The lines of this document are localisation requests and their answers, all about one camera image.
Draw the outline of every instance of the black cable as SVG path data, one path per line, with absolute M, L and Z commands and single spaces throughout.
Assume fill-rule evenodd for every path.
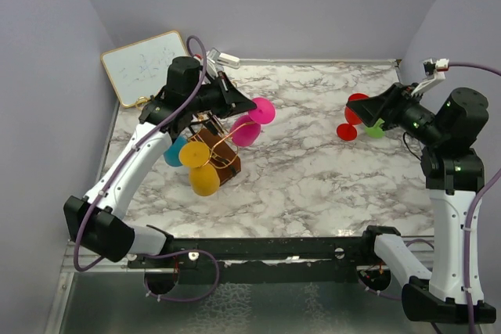
M 418 156 L 417 154 L 415 154 L 409 147 L 409 144 L 407 143 L 407 140 L 405 139 L 405 137 L 408 135 L 407 132 L 404 132 L 404 134 L 402 135 L 402 141 L 404 142 L 404 145 L 405 147 L 407 148 L 407 150 L 409 150 L 409 153 L 411 153 L 413 156 L 415 156 L 419 161 L 421 161 L 421 157 Z

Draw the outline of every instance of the marble table top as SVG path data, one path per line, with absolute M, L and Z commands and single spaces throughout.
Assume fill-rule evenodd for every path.
M 351 236 L 369 224 L 433 235 L 424 176 L 402 132 L 373 139 L 359 126 L 353 142 L 336 135 L 348 96 L 381 93 L 398 80 L 392 66 L 242 66 L 226 72 L 250 98 L 264 96 L 277 108 L 274 122 L 240 151 L 242 172 L 213 196 L 199 197 L 187 169 L 160 158 L 134 195 L 127 223 L 151 224 L 177 237 Z M 119 110 L 105 170 L 138 116 L 135 108 Z M 416 143 L 411 148 L 419 151 Z

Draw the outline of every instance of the wall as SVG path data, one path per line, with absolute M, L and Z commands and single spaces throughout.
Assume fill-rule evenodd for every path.
M 92 183 L 114 95 L 89 0 L 0 0 L 1 332 L 43 332 L 67 242 L 63 204 Z
M 177 29 L 247 58 L 401 58 L 434 0 L 91 0 L 117 45 Z
M 429 56 L 484 63 L 501 68 L 501 0 L 437 0 L 416 33 L 402 62 L 402 78 L 423 77 L 419 61 Z M 456 87 L 468 86 L 487 96 L 490 121 L 475 144 L 486 177 L 501 167 L 501 77 L 469 68 L 451 68 L 447 80 L 425 95 L 423 104 L 437 110 Z M 486 300 L 501 310 L 499 229 L 501 184 L 487 193 L 479 217 L 479 263 Z

